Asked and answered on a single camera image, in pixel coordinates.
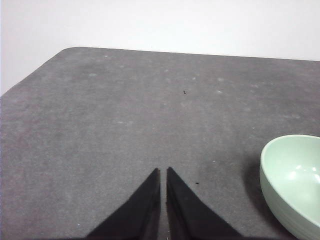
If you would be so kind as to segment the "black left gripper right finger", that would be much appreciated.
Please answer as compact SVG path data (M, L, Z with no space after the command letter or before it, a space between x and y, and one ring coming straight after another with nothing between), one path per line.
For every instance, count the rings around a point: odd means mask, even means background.
M234 240L242 235L205 205L176 171L166 171L166 204L173 240Z

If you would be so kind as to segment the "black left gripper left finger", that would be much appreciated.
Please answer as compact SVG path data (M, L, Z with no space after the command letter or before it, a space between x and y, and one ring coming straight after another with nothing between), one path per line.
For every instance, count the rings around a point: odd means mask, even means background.
M88 240L155 240L161 209L161 175L155 168L137 190L87 235Z

